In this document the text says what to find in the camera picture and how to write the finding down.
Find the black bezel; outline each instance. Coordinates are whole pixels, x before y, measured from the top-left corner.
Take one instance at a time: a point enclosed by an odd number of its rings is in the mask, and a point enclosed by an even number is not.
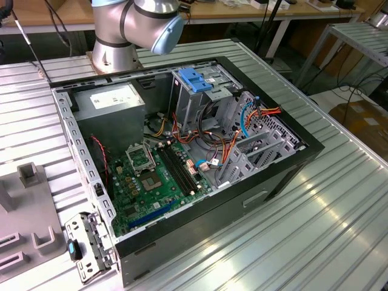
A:
[[[166,67],[171,67],[173,65],[185,65],[185,64],[198,64],[202,62],[216,61],[218,64],[222,65],[235,79],[237,79],[245,89],[250,91],[256,96],[260,96],[262,102],[268,107],[277,107],[278,104],[268,96],[260,87],[258,87],[247,75],[245,75],[238,67],[236,67],[231,61],[226,57],[220,56],[216,58],[209,59],[200,59],[197,61],[190,62],[180,62],[170,65],[162,65],[152,68],[146,68],[137,70],[136,72],[143,72],[149,70],[159,70]],[[88,83],[96,78],[105,78],[108,82],[111,82],[111,76],[125,76],[131,72],[127,71],[122,73],[114,73],[108,75],[99,75],[88,78],[74,79],[71,81],[56,82],[51,83],[51,88],[64,87],[75,82]],[[116,244],[116,249],[120,258],[123,258],[133,252],[138,251],[139,249],[151,244],[160,237],[174,231],[175,229],[182,227],[183,225],[193,221],[197,217],[213,210],[214,208],[224,204],[225,202],[241,195],[242,193],[248,191],[249,189],[261,184],[262,182],[268,180],[270,177],[273,177],[281,172],[284,172],[287,169],[300,169],[304,164],[311,161],[315,158],[319,152],[324,149],[324,146],[315,139],[303,126],[301,126],[295,119],[293,119],[287,112],[283,111],[277,117],[282,120],[284,125],[286,125],[303,143],[306,145],[306,148],[301,151],[297,151],[294,155],[274,164],[268,166],[268,168],[260,171],[257,174],[245,179],[243,182],[238,182],[225,190],[220,191],[217,195],[213,195],[200,203],[196,203],[190,208],[186,209],[183,212],[179,212],[176,215],[170,217],[169,219],[164,219],[158,222],[156,225],[149,227],[148,229],[143,230],[142,232],[131,236],[130,238],[125,239]]]

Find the blue plastic latch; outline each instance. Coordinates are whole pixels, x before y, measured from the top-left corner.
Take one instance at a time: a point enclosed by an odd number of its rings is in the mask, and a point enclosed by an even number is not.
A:
[[[70,253],[73,253],[73,252],[74,252],[74,245],[73,245],[72,242],[69,244],[69,252],[70,252]]]
[[[195,93],[208,91],[213,88],[213,86],[205,82],[202,75],[193,68],[179,70],[179,74],[181,74],[182,79],[185,80]]]

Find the slotted aluminum surface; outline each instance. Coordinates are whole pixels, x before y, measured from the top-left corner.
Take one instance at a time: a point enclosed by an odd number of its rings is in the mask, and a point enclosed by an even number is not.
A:
[[[325,149],[274,200],[177,256],[130,290],[379,290],[388,280],[388,165],[243,45],[220,40],[139,50],[146,67],[227,56]],[[44,62],[54,81],[94,75],[86,57]],[[50,91],[30,64],[0,67],[0,175],[45,167],[62,225],[90,206]],[[1,290],[122,290],[115,270],[82,286],[67,253]]]
[[[331,24],[329,32],[383,67],[388,66],[387,30],[379,30],[365,22],[355,22]]]

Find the metal cylinder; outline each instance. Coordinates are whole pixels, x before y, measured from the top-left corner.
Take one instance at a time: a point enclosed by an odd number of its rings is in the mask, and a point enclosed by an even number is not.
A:
[[[93,64],[103,73],[139,66],[135,45],[153,53],[169,53],[178,43],[183,20],[177,0],[93,1],[96,44]]]

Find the side panel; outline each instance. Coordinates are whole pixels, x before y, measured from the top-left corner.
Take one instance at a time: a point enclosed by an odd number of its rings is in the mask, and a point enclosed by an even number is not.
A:
[[[134,280],[146,275],[161,264],[246,215],[263,204],[266,198],[270,196],[273,198],[276,193],[279,193],[279,189],[276,189],[276,187],[286,185],[292,179],[293,175],[289,175],[289,173],[293,174],[301,168],[298,166],[289,168],[147,246],[121,258],[121,274],[124,286],[129,285]]]

